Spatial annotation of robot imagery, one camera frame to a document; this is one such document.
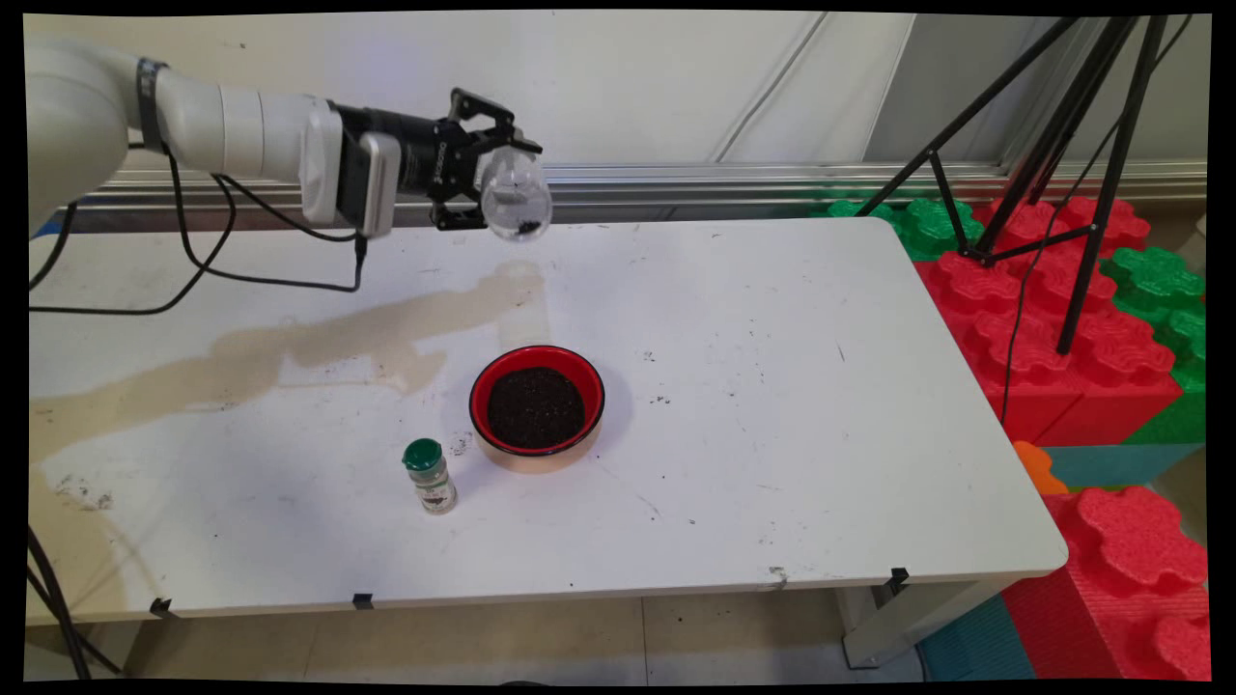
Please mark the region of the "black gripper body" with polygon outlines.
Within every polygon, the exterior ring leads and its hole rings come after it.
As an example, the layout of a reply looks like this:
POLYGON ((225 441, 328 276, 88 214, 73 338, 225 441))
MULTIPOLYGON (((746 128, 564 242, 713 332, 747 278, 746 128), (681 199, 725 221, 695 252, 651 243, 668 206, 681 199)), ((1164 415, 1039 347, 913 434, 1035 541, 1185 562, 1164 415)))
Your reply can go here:
POLYGON ((468 183, 468 173, 459 169, 461 162, 455 157, 455 150, 468 143, 459 125, 449 125, 445 119, 344 104, 335 104, 334 111, 344 122, 339 204, 365 203, 371 164, 370 155, 358 141, 367 132, 389 135, 399 145, 398 192, 442 203, 460 195, 480 202, 478 190, 468 183))

